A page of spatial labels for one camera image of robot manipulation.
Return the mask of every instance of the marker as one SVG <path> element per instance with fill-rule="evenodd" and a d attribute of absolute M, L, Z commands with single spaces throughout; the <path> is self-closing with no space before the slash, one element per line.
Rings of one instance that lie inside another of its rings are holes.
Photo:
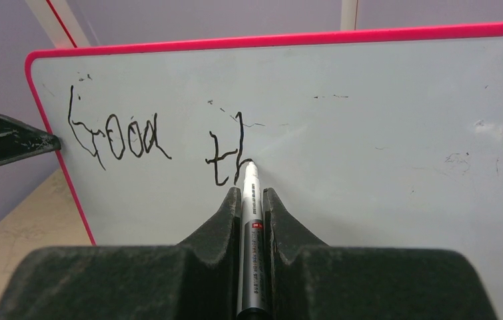
<path fill-rule="evenodd" d="M 251 161 L 243 180 L 237 320 L 270 319 L 263 257 L 262 191 L 257 167 Z"/>

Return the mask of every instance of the black marker ink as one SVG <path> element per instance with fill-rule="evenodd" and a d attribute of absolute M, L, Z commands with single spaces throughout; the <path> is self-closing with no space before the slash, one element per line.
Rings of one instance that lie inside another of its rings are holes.
<path fill-rule="evenodd" d="M 244 126 L 248 127 L 248 128 L 251 128 L 253 127 L 254 125 L 260 125 L 261 127 L 264 127 L 265 125 L 262 124 L 262 123 L 253 123 L 252 125 L 246 125 L 245 123 L 243 123 Z"/>
<path fill-rule="evenodd" d="M 209 131 L 209 133 L 210 133 L 210 136 L 212 137 L 212 139 L 214 139 L 214 147 L 215 147 L 216 151 L 215 151 L 214 159 L 212 159 L 212 160 L 204 159 L 204 161 L 206 161 L 207 165 L 214 163 L 214 179 L 216 181 L 216 185 L 218 187 L 222 187 L 223 185 L 226 184 L 226 182 L 228 181 L 228 179 L 230 179 L 230 177 L 229 176 L 226 177 L 226 179 L 224 179 L 224 181 L 222 181 L 222 182 L 218 181 L 218 161 L 225 159 L 229 155 L 236 154 L 237 149 L 235 149 L 234 151 L 226 152 L 221 157 L 218 157 L 218 155 L 219 155 L 218 137 L 214 133 L 212 133 L 212 131 Z"/>
<path fill-rule="evenodd" d="M 149 138 L 149 144 L 147 144 L 147 133 L 151 130 L 151 136 Z M 167 155 L 165 150 L 159 145 L 159 142 L 157 141 L 157 113 L 153 114 L 153 124 L 151 124 L 151 121 L 147 120 L 145 123 L 145 130 L 143 131 L 143 147 L 145 148 L 145 152 L 149 153 L 151 148 L 157 147 L 157 149 L 161 150 L 161 153 L 167 157 L 167 159 L 171 160 L 172 157 Z"/>
<path fill-rule="evenodd" d="M 133 134 L 137 133 L 137 136 L 139 137 L 139 145 L 140 145 L 139 153 L 135 153 L 135 151 L 133 151 L 133 148 L 131 147 L 132 143 L 131 133 Z M 143 141 L 141 141 L 141 139 L 142 138 L 141 138 L 141 131 L 139 130 L 139 124 L 137 123 L 137 121 L 131 122 L 128 125 L 128 145 L 129 145 L 129 151 L 131 151 L 131 153 L 133 153 L 133 155 L 137 158 L 141 158 L 141 156 L 143 155 Z"/>
<path fill-rule="evenodd" d="M 243 154 L 243 117 L 241 115 L 241 111 L 239 111 L 236 115 L 236 118 L 239 118 L 239 152 L 237 153 L 237 159 L 236 159 L 236 166 L 237 170 L 235 172 L 234 176 L 234 185 L 236 185 L 237 180 L 239 179 L 239 171 L 241 169 L 241 166 L 249 161 L 252 161 L 251 159 L 245 159 L 244 161 L 239 161 L 241 159 L 241 155 Z"/>
<path fill-rule="evenodd" d="M 81 147 L 88 151 L 90 153 L 91 156 L 95 157 L 98 159 L 98 162 L 100 163 L 100 166 L 102 167 L 102 169 L 104 169 L 106 171 L 106 168 L 104 167 L 104 165 L 102 164 L 102 160 L 100 160 L 100 154 L 98 152 L 98 148 L 96 147 L 96 142 L 95 142 L 95 136 L 97 135 L 102 135 L 103 137 L 106 137 L 106 135 L 100 131 L 100 130 L 97 130 L 96 132 L 94 132 L 92 129 L 88 128 L 83 122 L 80 122 L 80 121 L 73 121 L 71 120 L 71 113 L 73 111 L 73 90 L 74 90 L 75 86 L 72 85 L 71 86 L 71 98 L 69 100 L 69 114 L 67 116 L 67 122 L 69 124 L 69 126 L 71 127 L 71 130 L 73 131 L 73 135 L 75 136 L 75 139 L 77 140 L 77 142 L 79 142 L 79 144 L 81 145 Z M 94 152 L 92 152 L 89 148 L 85 147 L 85 145 L 81 142 L 81 140 L 79 140 L 79 137 L 77 136 L 77 132 L 75 131 L 75 127 L 74 126 L 78 126 L 78 125 L 81 125 L 85 128 L 86 131 L 88 131 L 91 136 L 92 136 L 92 143 L 93 143 L 93 146 L 94 146 Z"/>
<path fill-rule="evenodd" d="M 112 144 L 112 137 L 110 134 L 114 132 L 114 130 L 110 129 L 110 120 L 114 119 L 116 122 L 116 127 L 118 127 L 118 132 L 120 133 L 120 140 L 122 141 L 122 149 L 120 150 L 120 154 L 117 155 L 116 151 L 114 150 L 114 145 Z M 124 135 L 122 133 L 122 128 L 120 127 L 120 120 L 115 114 L 111 114 L 108 119 L 106 120 L 106 136 L 108 137 L 108 143 L 110 143 L 110 150 L 112 151 L 112 154 L 114 157 L 118 160 L 121 160 L 122 157 L 124 156 L 124 152 L 126 151 L 126 144 L 124 142 Z"/>

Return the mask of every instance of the white pole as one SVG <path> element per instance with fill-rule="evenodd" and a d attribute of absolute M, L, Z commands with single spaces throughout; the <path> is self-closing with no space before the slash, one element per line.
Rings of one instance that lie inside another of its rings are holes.
<path fill-rule="evenodd" d="M 355 30 L 359 0 L 341 1 L 341 30 Z"/>
<path fill-rule="evenodd" d="M 66 0 L 25 0 L 56 48 L 90 47 Z"/>

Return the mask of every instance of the white surface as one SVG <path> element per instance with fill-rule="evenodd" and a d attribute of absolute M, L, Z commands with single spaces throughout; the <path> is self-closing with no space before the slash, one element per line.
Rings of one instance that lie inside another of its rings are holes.
<path fill-rule="evenodd" d="M 314 234 L 457 250 L 503 319 L 503 37 L 39 59 L 32 75 L 98 244 L 177 243 L 206 221 L 236 166 L 217 187 L 209 131 L 220 155 L 238 148 L 242 111 L 264 127 L 245 127 L 241 159 Z M 115 113 L 127 139 L 157 112 L 172 159 L 118 161 L 97 136 L 103 170 L 67 122 L 71 85 L 72 119 L 95 131 Z"/>
<path fill-rule="evenodd" d="M 245 179 L 241 189 L 241 229 L 251 220 L 263 220 L 261 183 L 257 166 L 253 162 L 245 165 Z"/>

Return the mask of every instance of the beige floor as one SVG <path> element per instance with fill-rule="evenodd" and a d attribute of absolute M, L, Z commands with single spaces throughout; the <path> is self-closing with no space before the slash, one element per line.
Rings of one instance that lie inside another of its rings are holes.
<path fill-rule="evenodd" d="M 0 222 L 0 296 L 26 254 L 52 245 L 90 245 L 61 170 Z"/>

